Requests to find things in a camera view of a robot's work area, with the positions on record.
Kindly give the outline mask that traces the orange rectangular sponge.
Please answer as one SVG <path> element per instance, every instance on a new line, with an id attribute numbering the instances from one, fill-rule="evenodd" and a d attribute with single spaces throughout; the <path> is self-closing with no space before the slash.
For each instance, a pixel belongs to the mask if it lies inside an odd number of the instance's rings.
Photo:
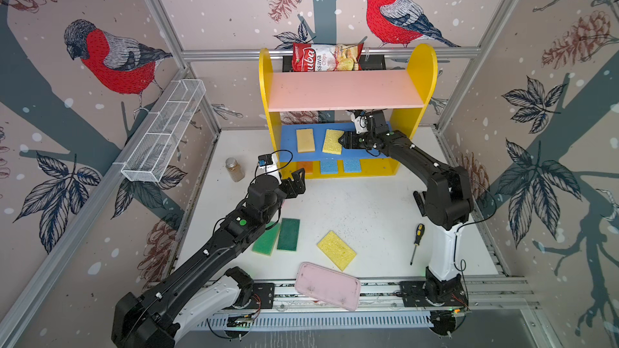
<path id="1" fill-rule="evenodd" d="M 314 163 L 309 162 L 297 162 L 298 169 L 304 169 L 307 175 L 314 173 Z"/>

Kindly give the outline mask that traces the blue cellulose sponge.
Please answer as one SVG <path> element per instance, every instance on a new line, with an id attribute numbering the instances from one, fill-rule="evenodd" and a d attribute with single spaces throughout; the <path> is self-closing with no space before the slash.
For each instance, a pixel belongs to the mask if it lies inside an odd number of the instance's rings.
<path id="1" fill-rule="evenodd" d="M 343 169 L 345 173 L 361 173 L 361 162 L 359 159 L 345 159 L 343 161 Z"/>
<path id="2" fill-rule="evenodd" d="M 320 173 L 322 175 L 335 175 L 339 173 L 338 161 L 327 159 L 320 162 Z"/>

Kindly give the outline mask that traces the yellow sponge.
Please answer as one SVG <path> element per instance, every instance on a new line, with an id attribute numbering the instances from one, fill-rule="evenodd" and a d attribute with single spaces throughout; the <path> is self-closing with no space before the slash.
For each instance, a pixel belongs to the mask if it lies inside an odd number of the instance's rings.
<path id="1" fill-rule="evenodd" d="M 356 252 L 333 231 L 327 233 L 319 241 L 317 246 L 341 272 L 343 272 L 357 256 Z"/>
<path id="2" fill-rule="evenodd" d="M 340 156 L 343 151 L 342 144 L 339 142 L 339 139 L 344 135 L 344 131 L 342 130 L 332 130 L 327 129 L 325 134 L 325 140 L 322 146 L 322 152 L 329 154 Z"/>

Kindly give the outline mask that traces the beige orange-backed sponge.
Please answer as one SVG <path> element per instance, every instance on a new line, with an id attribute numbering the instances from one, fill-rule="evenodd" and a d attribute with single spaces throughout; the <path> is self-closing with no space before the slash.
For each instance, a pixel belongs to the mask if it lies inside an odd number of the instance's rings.
<path id="1" fill-rule="evenodd" d="M 297 152 L 311 153 L 315 152 L 314 130 L 299 129 L 296 130 L 297 137 Z"/>

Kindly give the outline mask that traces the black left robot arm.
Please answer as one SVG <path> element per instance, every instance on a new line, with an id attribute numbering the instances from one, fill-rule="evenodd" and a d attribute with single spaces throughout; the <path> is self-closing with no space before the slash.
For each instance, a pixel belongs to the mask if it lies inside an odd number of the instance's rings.
<path id="1" fill-rule="evenodd" d="M 201 319 L 247 304 L 253 280 L 243 269 L 230 268 L 214 284 L 208 281 L 261 237 L 285 200 L 306 191 L 305 179 L 305 169 L 284 180 L 271 174 L 256 177 L 248 196 L 200 250 L 155 287 L 118 301 L 112 342 L 117 347 L 173 347 Z"/>

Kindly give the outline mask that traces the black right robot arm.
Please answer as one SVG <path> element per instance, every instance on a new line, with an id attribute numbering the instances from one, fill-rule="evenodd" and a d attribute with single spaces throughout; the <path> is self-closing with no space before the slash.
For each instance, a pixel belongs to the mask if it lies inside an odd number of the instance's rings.
<path id="1" fill-rule="evenodd" d="M 339 139 L 343 148 L 378 151 L 405 166 L 426 186 L 414 192 L 420 214 L 437 226 L 424 290 L 430 303 L 441 305 L 462 288 L 462 273 L 456 266 L 458 232 L 474 209 L 468 173 L 430 156 L 403 132 L 391 130 L 382 111 L 355 110 L 351 120 L 356 130 Z"/>

